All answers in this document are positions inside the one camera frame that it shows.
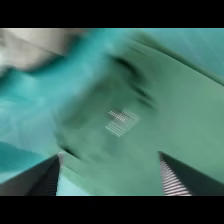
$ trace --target striped pattern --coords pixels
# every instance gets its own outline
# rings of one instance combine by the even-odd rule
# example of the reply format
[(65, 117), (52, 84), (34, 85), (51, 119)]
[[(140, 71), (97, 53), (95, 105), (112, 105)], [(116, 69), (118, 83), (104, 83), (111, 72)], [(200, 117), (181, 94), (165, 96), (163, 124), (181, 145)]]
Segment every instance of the striped pattern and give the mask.
[(160, 167), (165, 196), (192, 196), (164, 160)]

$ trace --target green fabric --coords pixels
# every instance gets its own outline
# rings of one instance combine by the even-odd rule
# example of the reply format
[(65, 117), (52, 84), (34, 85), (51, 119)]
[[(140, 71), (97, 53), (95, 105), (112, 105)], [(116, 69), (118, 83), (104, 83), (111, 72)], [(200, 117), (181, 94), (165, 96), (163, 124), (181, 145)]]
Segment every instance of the green fabric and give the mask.
[[(101, 72), (80, 104), (68, 102), (56, 117), (74, 183), (92, 195), (163, 195), (158, 151), (224, 182), (221, 77), (139, 32)], [(140, 120), (117, 137), (105, 128), (108, 112), (124, 108)]]

